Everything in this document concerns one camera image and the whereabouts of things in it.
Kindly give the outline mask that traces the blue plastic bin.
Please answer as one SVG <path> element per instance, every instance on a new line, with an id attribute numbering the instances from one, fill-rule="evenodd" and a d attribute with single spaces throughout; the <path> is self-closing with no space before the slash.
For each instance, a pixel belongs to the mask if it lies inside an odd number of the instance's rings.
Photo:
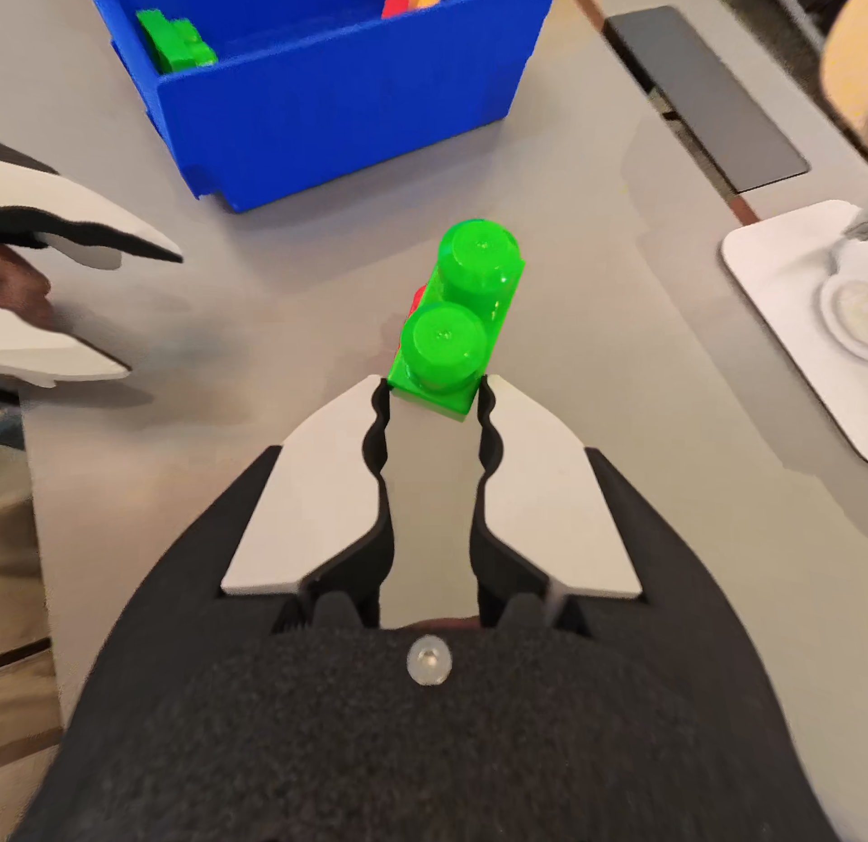
<path id="1" fill-rule="evenodd" d="M 136 0 L 92 1 L 193 196 L 236 213 L 503 120 L 552 2 L 441 0 L 162 75 Z"/>

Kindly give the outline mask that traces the person's left hand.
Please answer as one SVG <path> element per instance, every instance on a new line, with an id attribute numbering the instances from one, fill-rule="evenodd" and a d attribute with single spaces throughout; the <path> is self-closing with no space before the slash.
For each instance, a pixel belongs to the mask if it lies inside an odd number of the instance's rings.
<path id="1" fill-rule="evenodd" d="M 56 328 L 49 301 L 51 283 L 11 248 L 1 246 L 1 308 L 25 323 L 45 330 Z"/>

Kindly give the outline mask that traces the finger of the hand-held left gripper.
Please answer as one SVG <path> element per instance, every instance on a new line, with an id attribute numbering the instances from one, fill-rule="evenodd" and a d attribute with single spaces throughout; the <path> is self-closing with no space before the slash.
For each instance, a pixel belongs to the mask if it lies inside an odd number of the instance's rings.
<path id="1" fill-rule="evenodd" d="M 156 228 L 54 168 L 1 145 L 1 242 L 53 248 L 89 269 L 115 271 L 123 257 L 183 261 Z"/>
<path id="2" fill-rule="evenodd" d="M 127 366 L 69 334 L 31 325 L 1 311 L 1 375 L 44 389 L 59 382 L 127 378 Z"/>

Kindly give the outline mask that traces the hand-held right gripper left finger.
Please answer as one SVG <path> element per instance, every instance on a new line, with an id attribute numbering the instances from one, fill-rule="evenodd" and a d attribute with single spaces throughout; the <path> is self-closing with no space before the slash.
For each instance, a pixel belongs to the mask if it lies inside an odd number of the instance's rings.
<path id="1" fill-rule="evenodd" d="M 384 378 L 364 378 L 288 435 L 222 578 L 226 595 L 378 592 L 394 560 L 389 395 Z"/>

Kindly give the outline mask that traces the white document stand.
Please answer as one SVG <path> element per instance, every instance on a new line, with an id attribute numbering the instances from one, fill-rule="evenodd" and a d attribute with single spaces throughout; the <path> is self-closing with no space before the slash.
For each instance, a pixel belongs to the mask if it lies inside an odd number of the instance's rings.
<path id="1" fill-rule="evenodd" d="M 722 261 L 867 458 L 866 209 L 831 199 L 730 232 Z"/>

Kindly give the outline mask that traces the black inset table panel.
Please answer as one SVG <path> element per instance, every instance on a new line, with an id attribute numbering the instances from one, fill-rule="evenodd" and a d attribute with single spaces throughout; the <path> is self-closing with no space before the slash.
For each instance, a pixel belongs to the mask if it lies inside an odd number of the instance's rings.
<path id="1" fill-rule="evenodd" d="M 811 167 L 686 17 L 659 6 L 608 17 L 603 34 L 646 91 L 657 90 L 736 194 Z"/>

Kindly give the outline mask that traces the green double toy block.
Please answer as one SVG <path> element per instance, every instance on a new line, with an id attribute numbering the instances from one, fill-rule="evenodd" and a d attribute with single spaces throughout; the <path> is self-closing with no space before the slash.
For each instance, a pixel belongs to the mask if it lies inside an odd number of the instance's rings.
<path id="1" fill-rule="evenodd" d="M 524 269 L 507 228 L 484 218 L 453 225 L 440 241 L 425 298 L 402 327 L 386 377 L 392 391 L 464 420 Z"/>

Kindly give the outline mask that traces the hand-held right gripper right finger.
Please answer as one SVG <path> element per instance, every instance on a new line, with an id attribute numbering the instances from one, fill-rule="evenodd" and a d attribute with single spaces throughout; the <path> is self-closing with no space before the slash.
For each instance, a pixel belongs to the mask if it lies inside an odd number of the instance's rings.
<path id="1" fill-rule="evenodd" d="M 635 599 L 642 585 L 580 438 L 499 375 L 477 401 L 483 468 L 470 556 L 497 599 Z"/>

